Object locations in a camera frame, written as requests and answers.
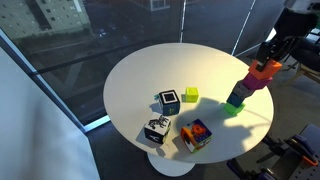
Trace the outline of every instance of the black and white cube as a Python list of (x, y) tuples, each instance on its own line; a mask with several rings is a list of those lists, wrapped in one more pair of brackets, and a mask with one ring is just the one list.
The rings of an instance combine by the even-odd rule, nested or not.
[(170, 131), (171, 121), (162, 114), (153, 112), (151, 120), (145, 124), (144, 133), (147, 139), (163, 144)]
[(159, 104), (164, 116), (179, 114), (180, 100), (174, 90), (159, 93)]

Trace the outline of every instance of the building outside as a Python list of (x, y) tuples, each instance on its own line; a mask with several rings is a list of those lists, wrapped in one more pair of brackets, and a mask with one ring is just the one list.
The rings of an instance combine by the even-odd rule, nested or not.
[[(158, 11), (170, 8), (170, 0), (128, 0), (150, 11)], [(192, 4), (199, 0), (187, 0), (186, 4)]]
[(0, 18), (0, 27), (12, 40), (90, 28), (81, 0), (2, 1)]

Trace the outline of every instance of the chair leg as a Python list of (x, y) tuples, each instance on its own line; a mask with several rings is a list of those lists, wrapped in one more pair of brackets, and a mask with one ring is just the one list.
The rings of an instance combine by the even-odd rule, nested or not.
[(287, 69), (283, 69), (282, 71), (289, 71), (290, 69), (295, 69), (296, 68), (296, 65), (298, 64), (299, 62), (296, 61), (295, 63), (291, 64), (291, 65), (288, 65), (288, 68)]
[(287, 82), (284, 83), (284, 86), (289, 85), (290, 83), (292, 83), (294, 80), (296, 80), (299, 76), (303, 75), (305, 73), (305, 71), (297, 71), (296, 75), (294, 75), (292, 78), (290, 78)]
[(320, 84), (320, 79), (316, 78), (312, 74), (306, 72), (306, 73), (304, 73), (304, 75), (307, 76), (308, 78), (312, 79), (313, 81), (317, 82), (318, 84)]
[(286, 57), (286, 59), (283, 61), (284, 63), (289, 59), (290, 54), (288, 54), (288, 56)]

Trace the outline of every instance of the table base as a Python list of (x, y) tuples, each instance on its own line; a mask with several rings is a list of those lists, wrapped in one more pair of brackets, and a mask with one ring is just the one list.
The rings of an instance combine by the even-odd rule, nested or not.
[(152, 166), (161, 174), (177, 177), (187, 174), (194, 166), (194, 163), (185, 163), (174, 160), (165, 159), (160, 156), (156, 156), (150, 153), (148, 158)]

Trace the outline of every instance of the toy block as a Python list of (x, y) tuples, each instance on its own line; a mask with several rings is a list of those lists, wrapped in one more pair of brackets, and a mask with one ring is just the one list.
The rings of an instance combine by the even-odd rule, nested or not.
[(210, 142), (212, 133), (199, 119), (196, 119), (182, 127), (180, 136), (189, 151), (195, 153)]
[(250, 97), (255, 90), (248, 89), (244, 84), (243, 80), (238, 81), (237, 84), (234, 86), (232, 93), (239, 96), (241, 99), (245, 99), (247, 97)]
[(272, 79), (272, 77), (266, 79), (257, 79), (249, 72), (243, 79), (243, 85), (245, 85), (250, 90), (263, 89), (272, 81)]
[(227, 102), (232, 104), (236, 108), (240, 107), (243, 101), (244, 99), (240, 98), (239, 96), (237, 96), (237, 94), (233, 92), (230, 94), (229, 98), (227, 99)]
[(228, 102), (224, 105), (224, 109), (232, 116), (237, 115), (239, 112), (242, 111), (244, 107), (245, 107), (244, 103), (242, 103), (238, 108)]
[(179, 114), (180, 100), (174, 90), (159, 93), (159, 104), (164, 116)]
[(275, 60), (270, 60), (267, 62), (266, 67), (260, 72), (256, 70), (257, 65), (258, 60), (254, 60), (250, 65), (249, 72), (259, 80), (272, 77), (282, 66), (281, 63)]
[(170, 131), (171, 120), (159, 113), (153, 112), (151, 120), (144, 126), (144, 134), (147, 139), (163, 144)]
[(196, 87), (186, 88), (186, 102), (197, 102), (199, 98), (198, 89)]

